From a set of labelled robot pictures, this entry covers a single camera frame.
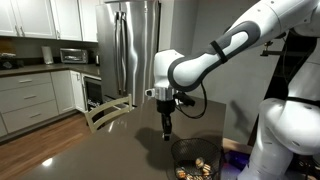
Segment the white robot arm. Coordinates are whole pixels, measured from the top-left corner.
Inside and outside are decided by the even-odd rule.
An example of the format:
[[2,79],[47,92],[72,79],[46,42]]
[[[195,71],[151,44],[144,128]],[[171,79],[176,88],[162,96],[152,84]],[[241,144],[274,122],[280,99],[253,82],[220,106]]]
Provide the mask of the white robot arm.
[[[259,0],[205,49],[183,55],[174,49],[154,56],[154,91],[163,122],[170,121],[178,92],[198,88],[204,78],[238,54],[259,47],[287,31],[319,38],[319,0]],[[287,85],[287,97],[259,105],[255,144],[237,180],[284,180],[295,154],[320,152],[319,50]]]

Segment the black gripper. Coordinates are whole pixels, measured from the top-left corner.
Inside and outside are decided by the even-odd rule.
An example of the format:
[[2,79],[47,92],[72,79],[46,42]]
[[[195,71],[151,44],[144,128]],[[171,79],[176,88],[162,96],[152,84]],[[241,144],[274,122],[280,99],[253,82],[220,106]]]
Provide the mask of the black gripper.
[[157,111],[161,113],[162,119],[162,128],[163,128],[163,139],[167,140],[167,134],[171,134],[172,132],[172,122],[170,114],[175,110],[175,101],[160,101],[157,100]]

